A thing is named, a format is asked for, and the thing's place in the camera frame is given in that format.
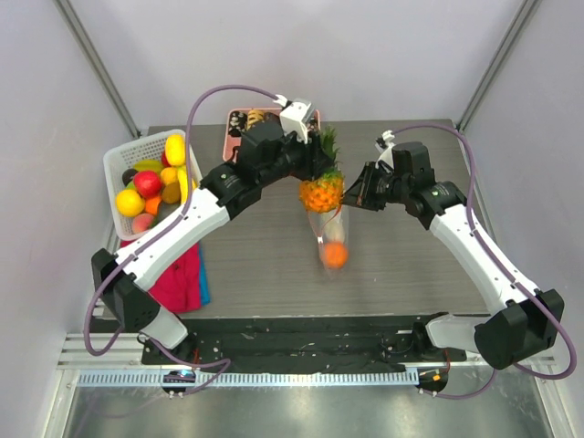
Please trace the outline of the pineapple toy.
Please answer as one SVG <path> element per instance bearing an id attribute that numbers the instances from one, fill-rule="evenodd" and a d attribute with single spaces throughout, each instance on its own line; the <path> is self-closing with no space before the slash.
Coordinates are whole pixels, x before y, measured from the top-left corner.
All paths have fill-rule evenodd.
<path id="1" fill-rule="evenodd" d="M 332 165 L 316 180 L 300 183 L 299 201 L 306 211 L 324 214 L 340 207 L 344 190 L 344 174 L 339 169 L 337 160 L 339 148 L 336 146 L 335 129 L 327 126 L 319 133 L 324 152 L 332 160 Z"/>

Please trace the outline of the clear zip top bag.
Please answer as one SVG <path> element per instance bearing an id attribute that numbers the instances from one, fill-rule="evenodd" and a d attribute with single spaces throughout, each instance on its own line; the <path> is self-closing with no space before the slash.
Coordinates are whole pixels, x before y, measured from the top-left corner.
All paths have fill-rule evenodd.
<path id="1" fill-rule="evenodd" d="M 307 212 L 308 223 L 316 238 L 318 260 L 329 278 L 336 277 L 349 260 L 349 208 L 319 214 Z"/>

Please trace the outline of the white radish toy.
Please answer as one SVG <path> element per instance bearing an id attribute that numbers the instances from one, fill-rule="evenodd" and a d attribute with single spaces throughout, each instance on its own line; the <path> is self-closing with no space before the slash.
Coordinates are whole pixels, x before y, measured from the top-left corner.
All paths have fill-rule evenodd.
<path id="1" fill-rule="evenodd" d="M 326 243 L 346 241 L 346 229 L 341 213 L 328 212 L 320 216 L 320 226 L 323 239 Z"/>

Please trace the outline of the red apple toy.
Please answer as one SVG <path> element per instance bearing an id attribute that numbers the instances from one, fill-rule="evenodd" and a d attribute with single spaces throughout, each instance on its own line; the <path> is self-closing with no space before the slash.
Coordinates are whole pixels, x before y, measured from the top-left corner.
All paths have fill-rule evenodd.
<path id="1" fill-rule="evenodd" d="M 141 171 L 133 177 L 136 191 L 145 199 L 157 196 L 162 190 L 163 184 L 159 174 L 154 171 Z"/>

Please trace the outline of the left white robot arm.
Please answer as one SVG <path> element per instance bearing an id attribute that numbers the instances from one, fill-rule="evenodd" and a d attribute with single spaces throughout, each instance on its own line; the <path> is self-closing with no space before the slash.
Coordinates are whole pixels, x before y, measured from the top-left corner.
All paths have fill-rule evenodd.
<path id="1" fill-rule="evenodd" d="M 173 363 L 187 362 L 194 342 L 183 322 L 149 295 L 152 285 L 201 239 L 259 201 L 267 186 L 288 176 L 314 182 L 331 170 L 334 142 L 331 128 L 311 130 L 302 141 L 273 120 L 258 122 L 244 133 L 235 158 L 209 171 L 182 207 L 117 254 L 95 253 L 96 296 L 120 329 L 143 333 Z"/>

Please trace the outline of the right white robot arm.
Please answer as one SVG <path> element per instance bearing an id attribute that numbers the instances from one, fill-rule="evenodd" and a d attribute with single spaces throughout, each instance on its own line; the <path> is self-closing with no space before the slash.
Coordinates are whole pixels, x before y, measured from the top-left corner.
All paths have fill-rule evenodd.
<path id="1" fill-rule="evenodd" d="M 343 203 L 371 211 L 403 205 L 451 251 L 485 302 L 486 318 L 445 314 L 431 319 L 412 337 L 417 357 L 433 360 L 445 348 L 464 349 L 504 370 L 554 345 L 558 331 L 552 322 L 562 317 L 563 298 L 522 275 L 485 234 L 457 186 L 436 181 L 422 143 L 390 146 L 377 161 L 366 162 Z"/>

